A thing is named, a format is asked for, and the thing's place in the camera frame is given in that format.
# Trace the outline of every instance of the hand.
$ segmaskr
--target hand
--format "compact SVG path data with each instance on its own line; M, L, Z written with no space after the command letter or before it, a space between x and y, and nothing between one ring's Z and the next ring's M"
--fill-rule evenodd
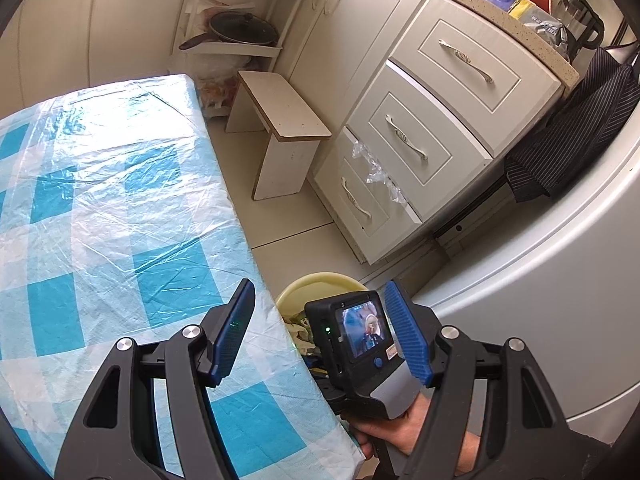
M367 460L373 456L373 444L369 440L369 435L386 440L405 455L409 455L414 450L430 403L431 401L424 395L418 394L407 412L394 420L359 418L350 414L345 414L342 418L351 425L353 434ZM479 444L478 436L466 433L458 459L458 472L466 473L473 469Z

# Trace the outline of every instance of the floor tile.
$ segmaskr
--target floor tile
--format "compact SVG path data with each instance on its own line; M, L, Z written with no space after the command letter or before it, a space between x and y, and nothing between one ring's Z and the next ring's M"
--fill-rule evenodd
M253 250L274 298L294 280L312 272L339 272L360 280L370 266L360 264L335 224L284 238Z
M267 149L266 132L226 134L225 120L209 121L209 135L250 247L259 247L332 221L305 181L299 193L255 201L255 178Z

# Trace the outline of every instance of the speckled countertop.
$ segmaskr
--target speckled countertop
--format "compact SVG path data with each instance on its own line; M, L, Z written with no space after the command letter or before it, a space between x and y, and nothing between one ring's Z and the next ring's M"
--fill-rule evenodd
M535 32L512 18L487 0L454 0L493 23L538 58L566 87L572 90L580 80L579 74Z

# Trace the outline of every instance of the kitchen cabinet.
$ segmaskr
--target kitchen cabinet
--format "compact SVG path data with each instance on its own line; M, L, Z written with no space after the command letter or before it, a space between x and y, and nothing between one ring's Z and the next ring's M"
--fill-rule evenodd
M391 59L452 110L493 156L524 134L561 89L519 43L451 0L427 0Z
M92 0L24 0L18 31L24 105L89 86Z
M0 119L24 108L18 70L18 22L20 7L0 36Z
M325 0L289 79L337 133L421 0Z
M182 0L95 0L91 86L166 75Z

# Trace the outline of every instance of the white stool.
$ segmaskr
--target white stool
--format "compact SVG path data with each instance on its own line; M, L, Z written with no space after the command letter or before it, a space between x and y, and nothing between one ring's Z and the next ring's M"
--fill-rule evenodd
M227 133L271 134L254 187L254 200L300 191L320 140L331 132L291 85L273 72L238 72L240 86Z

